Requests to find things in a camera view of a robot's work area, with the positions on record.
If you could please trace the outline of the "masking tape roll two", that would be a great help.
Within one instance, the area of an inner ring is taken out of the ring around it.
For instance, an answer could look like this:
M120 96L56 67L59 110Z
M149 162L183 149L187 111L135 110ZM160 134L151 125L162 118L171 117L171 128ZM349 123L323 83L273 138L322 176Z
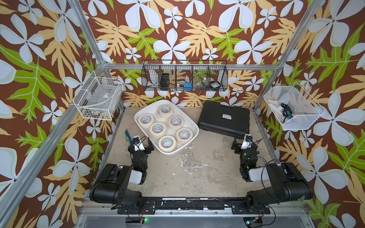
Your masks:
M149 127L149 137L160 139L161 137L165 136L167 127L163 122L156 122L153 123Z

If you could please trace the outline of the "masking tape roll one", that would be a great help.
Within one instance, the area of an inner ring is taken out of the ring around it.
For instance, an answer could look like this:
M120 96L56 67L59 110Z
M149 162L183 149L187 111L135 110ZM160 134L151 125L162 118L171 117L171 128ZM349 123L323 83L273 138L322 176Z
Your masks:
M142 114L138 118L138 123L143 129L148 129L155 122L152 114Z

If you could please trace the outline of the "masking tape roll three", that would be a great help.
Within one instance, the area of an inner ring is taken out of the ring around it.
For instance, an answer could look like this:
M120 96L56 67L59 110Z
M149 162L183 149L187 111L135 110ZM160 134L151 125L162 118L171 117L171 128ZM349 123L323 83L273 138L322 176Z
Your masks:
M176 139L171 135L165 135L160 138L160 140L158 142L158 147L164 153L171 153L177 147Z

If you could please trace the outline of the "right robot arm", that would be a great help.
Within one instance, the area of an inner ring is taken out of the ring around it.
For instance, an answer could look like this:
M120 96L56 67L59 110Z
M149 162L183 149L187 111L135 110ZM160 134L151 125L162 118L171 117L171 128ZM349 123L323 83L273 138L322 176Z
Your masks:
M240 174L246 182L258 182L261 190L247 192L243 201L232 203L233 214L269 214L271 204L310 200L314 190L291 162L275 163L273 160L258 167L257 144L250 137L234 139L231 149L240 159Z

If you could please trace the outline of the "white plastic storage box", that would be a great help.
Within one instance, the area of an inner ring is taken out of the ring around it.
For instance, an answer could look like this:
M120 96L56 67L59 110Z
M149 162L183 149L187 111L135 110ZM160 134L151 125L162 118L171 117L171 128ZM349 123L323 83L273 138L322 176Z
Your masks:
M197 124L168 100L142 108L134 120L154 147L166 156L179 153L199 134Z

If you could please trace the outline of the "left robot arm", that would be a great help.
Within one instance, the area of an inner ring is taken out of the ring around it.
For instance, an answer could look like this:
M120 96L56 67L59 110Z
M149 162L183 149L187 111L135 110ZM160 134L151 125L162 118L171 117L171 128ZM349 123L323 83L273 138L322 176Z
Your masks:
M128 146L132 165L106 164L91 187L90 200L113 205L140 206L142 194L128 189L128 185L142 185L145 182L147 158L153 150L149 137L134 137Z

